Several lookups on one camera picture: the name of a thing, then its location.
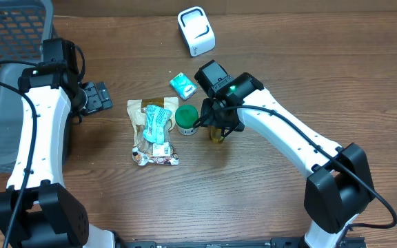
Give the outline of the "clear bottle yellow liquid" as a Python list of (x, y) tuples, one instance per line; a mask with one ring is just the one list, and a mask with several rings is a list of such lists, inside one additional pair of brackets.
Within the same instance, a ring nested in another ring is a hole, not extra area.
[(208, 130), (209, 130), (210, 140), (213, 143), (222, 143), (224, 141), (225, 137), (222, 136), (222, 129), (221, 128), (217, 128), (215, 126), (210, 126), (208, 128)]

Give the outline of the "green lid white jar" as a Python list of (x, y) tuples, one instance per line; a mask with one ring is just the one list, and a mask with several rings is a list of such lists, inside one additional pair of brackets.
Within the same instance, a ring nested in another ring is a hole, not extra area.
[(193, 135), (196, 130), (194, 122), (199, 118), (199, 113), (193, 105), (182, 105), (175, 112), (175, 121), (182, 135)]

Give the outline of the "green white tissue pack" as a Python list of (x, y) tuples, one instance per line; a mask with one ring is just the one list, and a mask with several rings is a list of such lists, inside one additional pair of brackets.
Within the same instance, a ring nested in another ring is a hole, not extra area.
[(184, 101), (191, 98), (197, 91), (197, 86), (182, 72), (170, 80), (170, 85)]

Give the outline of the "teal white snack packet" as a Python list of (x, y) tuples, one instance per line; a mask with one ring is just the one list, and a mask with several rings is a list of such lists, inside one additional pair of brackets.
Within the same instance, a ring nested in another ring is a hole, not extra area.
[(150, 143), (161, 145), (165, 142), (165, 126), (167, 125), (172, 111), (157, 105), (146, 107), (146, 120), (143, 137)]

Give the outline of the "beige brown paper pouch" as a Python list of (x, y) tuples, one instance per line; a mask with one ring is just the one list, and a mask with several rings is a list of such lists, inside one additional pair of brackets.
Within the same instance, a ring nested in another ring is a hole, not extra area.
[(134, 130), (134, 144), (133, 147), (139, 146), (143, 151), (143, 146), (148, 142), (143, 137), (143, 131), (145, 129), (146, 120), (146, 107), (148, 105), (157, 105), (159, 107), (169, 109), (172, 111), (172, 115), (167, 125), (165, 126), (165, 142), (170, 142), (170, 132), (175, 128), (175, 111), (179, 107), (179, 99), (176, 97), (161, 97), (153, 99), (138, 99), (129, 100), (127, 106), (128, 116)]

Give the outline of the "brown patterned snack packet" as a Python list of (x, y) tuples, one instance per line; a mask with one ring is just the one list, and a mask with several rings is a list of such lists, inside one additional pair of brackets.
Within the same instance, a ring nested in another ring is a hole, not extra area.
[(147, 143), (143, 146), (143, 149), (141, 151), (139, 146), (132, 149), (132, 158), (139, 166), (146, 166), (148, 163), (159, 165), (179, 164), (179, 157), (170, 142), (165, 142), (162, 145)]

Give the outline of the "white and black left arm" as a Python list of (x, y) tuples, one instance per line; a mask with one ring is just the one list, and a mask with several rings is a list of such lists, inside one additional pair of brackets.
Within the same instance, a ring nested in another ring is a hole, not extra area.
[(23, 62), (18, 87), (23, 122), (16, 161), (0, 192), (4, 247), (122, 247), (117, 234), (90, 224), (85, 207), (65, 188), (65, 136), (72, 117), (112, 107), (105, 83), (80, 83), (63, 60)]

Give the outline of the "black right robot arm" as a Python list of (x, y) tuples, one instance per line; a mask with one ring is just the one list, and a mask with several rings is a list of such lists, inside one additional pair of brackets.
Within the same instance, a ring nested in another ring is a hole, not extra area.
[(342, 147), (298, 120), (249, 73), (199, 70), (205, 91), (197, 127), (214, 127), (223, 140), (250, 127), (287, 157), (306, 181), (304, 207), (312, 220), (301, 247), (338, 247), (355, 219), (375, 198), (367, 156), (352, 143)]

